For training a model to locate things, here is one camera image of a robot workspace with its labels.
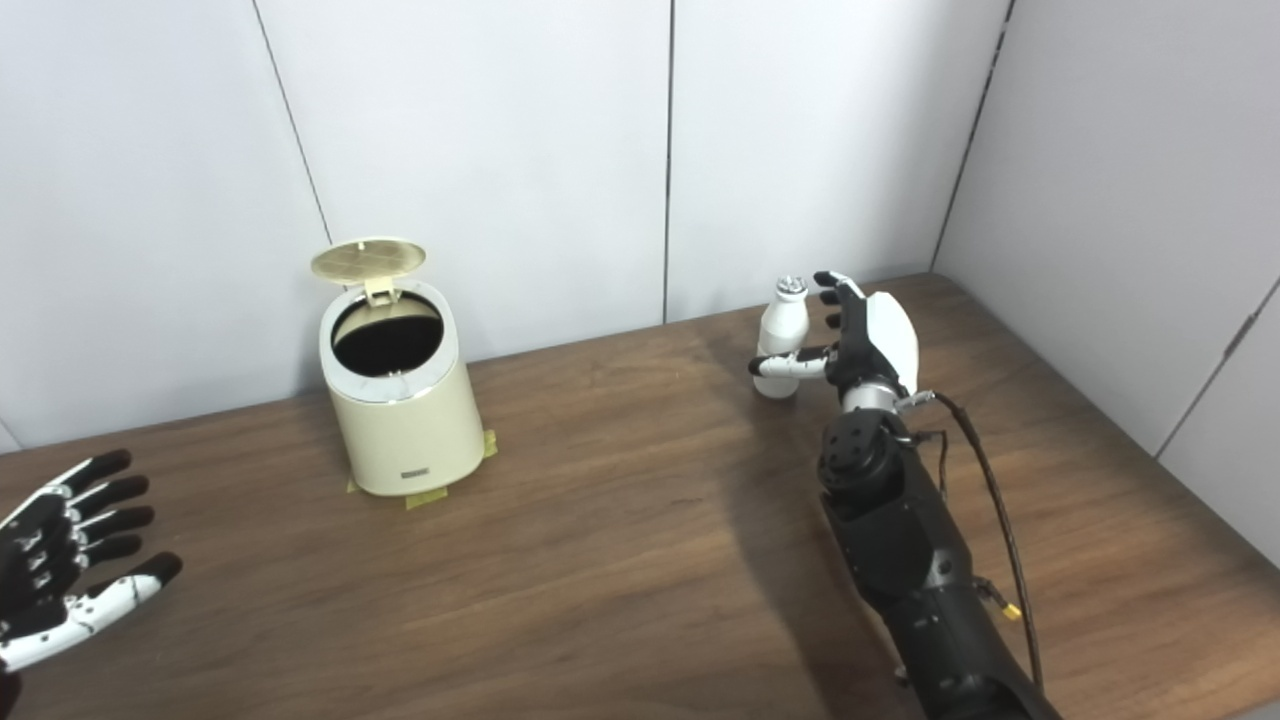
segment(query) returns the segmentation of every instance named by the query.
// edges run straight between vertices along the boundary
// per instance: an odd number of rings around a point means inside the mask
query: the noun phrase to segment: trash can lid
[[[311,272],[338,284],[362,284],[370,305],[394,302],[392,278],[406,275],[426,260],[426,251],[407,240],[365,237],[335,245],[311,260]]]

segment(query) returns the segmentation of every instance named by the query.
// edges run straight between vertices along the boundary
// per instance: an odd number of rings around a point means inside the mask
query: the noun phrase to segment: cream trash can
[[[484,428],[444,296],[402,275],[426,252],[369,237],[325,250],[316,275],[355,286],[320,322],[320,366],[356,484],[372,495],[415,495],[471,474]]]

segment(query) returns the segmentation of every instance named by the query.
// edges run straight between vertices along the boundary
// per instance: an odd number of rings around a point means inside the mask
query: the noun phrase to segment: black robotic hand
[[[88,568],[142,547],[138,536],[118,533],[150,524],[155,512],[113,505],[143,495],[147,479],[93,484],[131,461],[125,450],[91,457],[45,483],[0,523],[0,717],[15,700],[18,670],[88,639],[182,570],[177,555],[161,552],[82,594],[67,594]]]

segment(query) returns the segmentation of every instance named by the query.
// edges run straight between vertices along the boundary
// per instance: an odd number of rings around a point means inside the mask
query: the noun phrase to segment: white bottle
[[[773,302],[769,302],[764,316],[760,318],[760,342],[755,347],[756,355],[778,355],[800,350],[805,336],[809,334],[809,309],[804,302],[809,288],[805,287],[804,278],[795,275],[778,278],[774,290]],[[760,395],[776,400],[790,397],[800,387],[800,380],[792,378],[753,379]]]

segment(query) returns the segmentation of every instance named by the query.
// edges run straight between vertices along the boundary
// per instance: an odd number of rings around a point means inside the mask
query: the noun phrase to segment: wooden table
[[[1280,697],[1280,573],[950,282],[882,287],[915,320],[922,387],[966,404],[992,454],[1064,715]],[[128,446],[154,482],[147,547],[187,561],[27,673],[15,720],[916,717],[819,512],[835,393],[755,396],[758,318],[474,365],[500,452],[412,511],[344,492],[324,396],[0,457],[6,507]],[[966,448],[950,468],[978,569],[1011,593]]]

